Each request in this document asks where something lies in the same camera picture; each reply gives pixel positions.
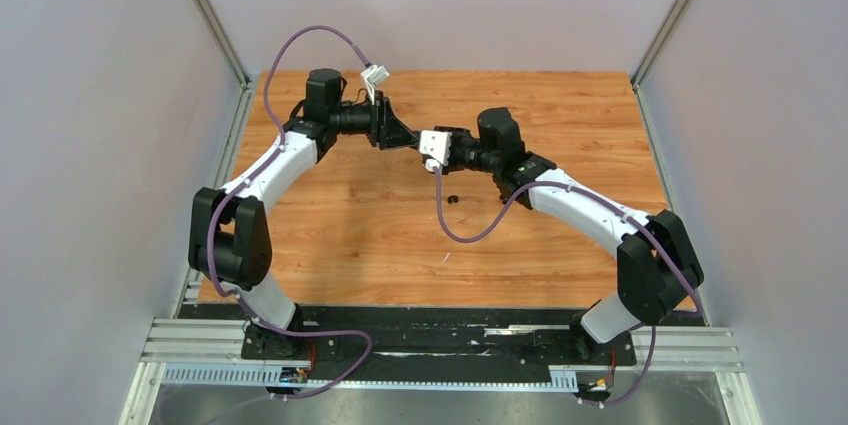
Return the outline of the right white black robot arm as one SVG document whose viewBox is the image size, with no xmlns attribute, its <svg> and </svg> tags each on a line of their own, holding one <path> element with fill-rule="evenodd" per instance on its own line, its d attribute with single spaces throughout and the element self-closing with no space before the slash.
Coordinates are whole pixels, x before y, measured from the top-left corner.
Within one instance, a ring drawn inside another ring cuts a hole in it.
<svg viewBox="0 0 848 425">
<path fill-rule="evenodd" d="M 596 362 L 611 341 L 640 326 L 656 326 L 685 299 L 703 313 L 704 273 L 682 219 L 650 214 L 584 186 L 551 160 L 531 152 L 504 107 L 477 118 L 478 133 L 437 127 L 421 132 L 418 149 L 436 178 L 469 170 L 488 173 L 505 208 L 518 203 L 554 217 L 599 244 L 615 260 L 616 288 L 569 326 L 572 354 Z"/>
</svg>

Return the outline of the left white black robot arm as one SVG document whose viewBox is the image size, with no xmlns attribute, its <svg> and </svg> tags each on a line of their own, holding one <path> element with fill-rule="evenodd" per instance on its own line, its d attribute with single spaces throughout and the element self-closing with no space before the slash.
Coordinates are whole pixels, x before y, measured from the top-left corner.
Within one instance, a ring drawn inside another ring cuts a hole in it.
<svg viewBox="0 0 848 425">
<path fill-rule="evenodd" d="M 251 340 L 268 354 L 298 356 L 306 345 L 300 307 L 270 274 L 273 251 L 268 217 L 287 189 L 315 166 L 341 134 L 363 135 L 380 150 L 414 148 L 418 135 L 394 114 L 378 86 L 382 65 L 360 74 L 366 98 L 346 101 L 347 85 L 334 69 L 310 71 L 305 96 L 264 154 L 221 188 L 203 187 L 192 201 L 188 264 L 224 297 L 245 305 Z"/>
</svg>

